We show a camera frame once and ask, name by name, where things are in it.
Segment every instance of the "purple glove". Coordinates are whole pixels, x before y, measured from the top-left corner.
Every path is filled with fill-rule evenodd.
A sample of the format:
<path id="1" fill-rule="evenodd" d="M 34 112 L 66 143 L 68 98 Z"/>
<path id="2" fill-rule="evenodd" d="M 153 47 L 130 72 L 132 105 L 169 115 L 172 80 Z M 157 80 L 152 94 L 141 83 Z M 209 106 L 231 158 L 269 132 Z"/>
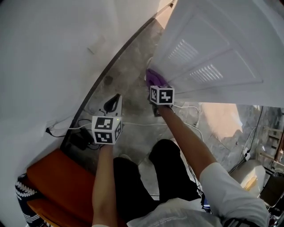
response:
<path id="1" fill-rule="evenodd" d="M 168 82 L 157 72 L 152 69 L 146 70 L 146 85 L 150 90 L 150 86 L 157 85 L 157 86 L 167 86 L 169 85 Z"/>

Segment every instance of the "black pants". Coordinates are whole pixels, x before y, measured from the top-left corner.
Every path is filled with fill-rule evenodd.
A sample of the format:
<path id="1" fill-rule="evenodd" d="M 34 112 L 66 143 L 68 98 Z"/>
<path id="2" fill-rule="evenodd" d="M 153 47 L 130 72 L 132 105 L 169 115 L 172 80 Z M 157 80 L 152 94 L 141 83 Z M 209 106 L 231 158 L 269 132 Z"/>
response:
<path id="1" fill-rule="evenodd" d="M 119 216 L 127 223 L 153 211 L 160 203 L 181 198 L 192 201 L 200 196 L 180 157 L 180 149 L 170 140 L 157 142 L 149 155 L 154 164 L 160 191 L 155 201 L 145 189 L 138 166 L 127 159 L 114 159 L 116 204 Z"/>

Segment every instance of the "white t-shirt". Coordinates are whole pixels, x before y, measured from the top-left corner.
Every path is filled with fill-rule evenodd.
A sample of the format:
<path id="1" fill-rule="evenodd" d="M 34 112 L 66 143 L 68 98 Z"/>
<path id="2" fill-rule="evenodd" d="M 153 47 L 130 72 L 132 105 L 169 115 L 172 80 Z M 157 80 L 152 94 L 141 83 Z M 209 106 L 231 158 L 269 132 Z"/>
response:
<path id="1" fill-rule="evenodd" d="M 212 163 L 200 175 L 200 183 L 213 214 L 201 209 L 200 200 L 179 198 L 160 204 L 144 217 L 131 220 L 129 227 L 222 227 L 229 219 L 241 219 L 267 227 L 269 214 L 264 201 L 253 197 L 219 164 Z M 240 227 L 249 226 L 242 223 Z"/>

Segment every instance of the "orange cushion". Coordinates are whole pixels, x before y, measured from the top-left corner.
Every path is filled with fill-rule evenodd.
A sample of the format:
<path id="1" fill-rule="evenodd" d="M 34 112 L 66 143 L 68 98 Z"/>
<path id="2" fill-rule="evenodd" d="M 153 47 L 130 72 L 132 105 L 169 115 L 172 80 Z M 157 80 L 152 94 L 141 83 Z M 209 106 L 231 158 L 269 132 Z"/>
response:
<path id="1" fill-rule="evenodd" d="M 27 169 L 29 180 L 50 201 L 74 217 L 92 223 L 95 177 L 59 149 Z"/>
<path id="2" fill-rule="evenodd" d="M 28 201 L 29 207 L 37 213 L 43 220 L 54 227 L 90 227 L 87 224 L 70 215 L 60 207 L 47 199 Z"/>

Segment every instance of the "fiducial marker cube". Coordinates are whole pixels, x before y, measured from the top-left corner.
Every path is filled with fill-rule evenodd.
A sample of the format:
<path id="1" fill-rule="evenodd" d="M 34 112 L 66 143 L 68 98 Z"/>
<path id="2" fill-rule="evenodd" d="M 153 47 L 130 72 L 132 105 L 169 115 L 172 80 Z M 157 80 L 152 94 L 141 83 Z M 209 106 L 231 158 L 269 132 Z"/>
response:
<path id="1" fill-rule="evenodd" d="M 150 100 L 156 105 L 173 105 L 174 88 L 171 86 L 151 86 Z"/>
<path id="2" fill-rule="evenodd" d="M 96 144 L 115 144 L 121 132 L 121 117 L 93 116 L 92 134 Z"/>

